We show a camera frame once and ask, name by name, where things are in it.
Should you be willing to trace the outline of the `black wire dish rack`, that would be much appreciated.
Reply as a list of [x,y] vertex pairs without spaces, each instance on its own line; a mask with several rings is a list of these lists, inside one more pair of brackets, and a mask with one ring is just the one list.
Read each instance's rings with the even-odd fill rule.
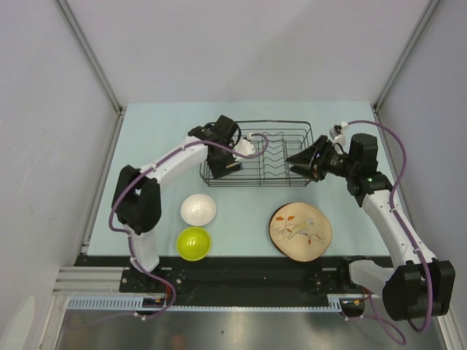
[[258,158],[242,158],[242,169],[215,179],[209,166],[203,163],[200,177],[210,187],[305,187],[310,181],[293,173],[286,159],[314,143],[312,125],[297,120],[239,121],[243,136],[249,133],[266,135],[267,150]]

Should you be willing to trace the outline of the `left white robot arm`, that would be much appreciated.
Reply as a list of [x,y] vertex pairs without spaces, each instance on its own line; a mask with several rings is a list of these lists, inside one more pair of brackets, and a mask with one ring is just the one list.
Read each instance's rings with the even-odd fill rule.
[[155,268],[160,258],[151,230],[162,215],[161,193],[178,176],[207,162],[214,179],[240,171],[242,165],[231,153],[242,137],[240,127],[221,115],[217,121],[188,132],[181,145],[159,160],[121,169],[112,199],[109,227],[128,236],[131,264],[138,270],[136,283],[145,291],[157,289],[161,273]]

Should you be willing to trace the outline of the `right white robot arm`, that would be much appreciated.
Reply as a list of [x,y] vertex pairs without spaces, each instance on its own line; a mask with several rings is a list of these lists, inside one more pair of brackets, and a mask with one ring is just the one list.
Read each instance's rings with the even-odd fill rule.
[[399,211],[389,179],[378,171],[375,136],[357,133],[348,152],[338,153],[327,136],[287,158],[290,170],[313,182],[327,174],[340,176],[359,207],[369,216],[381,235],[393,264],[385,269],[360,258],[336,274],[344,292],[362,286],[381,297],[388,316],[395,321],[424,316],[443,316],[449,310],[455,269],[448,260],[439,260],[422,243],[403,212]]

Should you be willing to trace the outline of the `white bowl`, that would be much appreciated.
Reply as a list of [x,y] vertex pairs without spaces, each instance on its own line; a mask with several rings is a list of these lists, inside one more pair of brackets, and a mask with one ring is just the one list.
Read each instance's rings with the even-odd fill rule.
[[217,206],[214,200],[205,194],[191,195],[181,205],[182,219],[191,226],[205,226],[216,215]]

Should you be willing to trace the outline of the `yellow-green bowl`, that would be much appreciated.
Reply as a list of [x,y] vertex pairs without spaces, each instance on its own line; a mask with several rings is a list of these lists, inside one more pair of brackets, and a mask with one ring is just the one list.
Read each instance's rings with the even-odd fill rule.
[[188,227],[183,230],[176,243],[179,256],[189,262],[204,259],[212,246],[209,233],[202,227]]

